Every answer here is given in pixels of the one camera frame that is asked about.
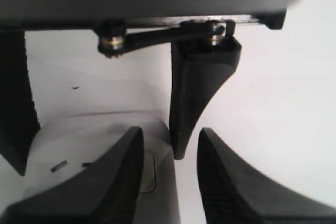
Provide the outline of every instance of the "white surface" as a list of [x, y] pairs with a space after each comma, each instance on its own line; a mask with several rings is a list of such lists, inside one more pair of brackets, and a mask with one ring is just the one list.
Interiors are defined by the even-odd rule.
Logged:
[[[282, 31], [237, 28], [243, 45], [238, 70], [203, 113], [186, 158], [175, 163], [182, 224], [205, 223], [196, 175], [202, 126], [212, 127], [266, 175], [336, 207], [335, 17], [333, 0], [302, 0], [289, 10]], [[27, 44], [43, 124], [69, 115], [138, 109], [167, 122], [169, 45], [108, 60], [96, 52], [90, 31], [29, 33]], [[0, 165], [1, 210], [19, 199], [21, 181], [4, 161]]]

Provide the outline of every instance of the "white wall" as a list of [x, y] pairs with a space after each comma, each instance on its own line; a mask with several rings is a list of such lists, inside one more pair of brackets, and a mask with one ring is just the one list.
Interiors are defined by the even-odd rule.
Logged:
[[[205, 223], [196, 176], [202, 126], [212, 127], [266, 175], [336, 207], [335, 17], [333, 0], [302, 0], [289, 10], [281, 31], [237, 28], [243, 45], [238, 70], [203, 113], [186, 158], [176, 162], [182, 224]], [[96, 45], [90, 31], [27, 34], [41, 123], [131, 110], [146, 110], [168, 122], [170, 46], [108, 60]], [[0, 211], [20, 199], [21, 185], [22, 179], [0, 159]]]

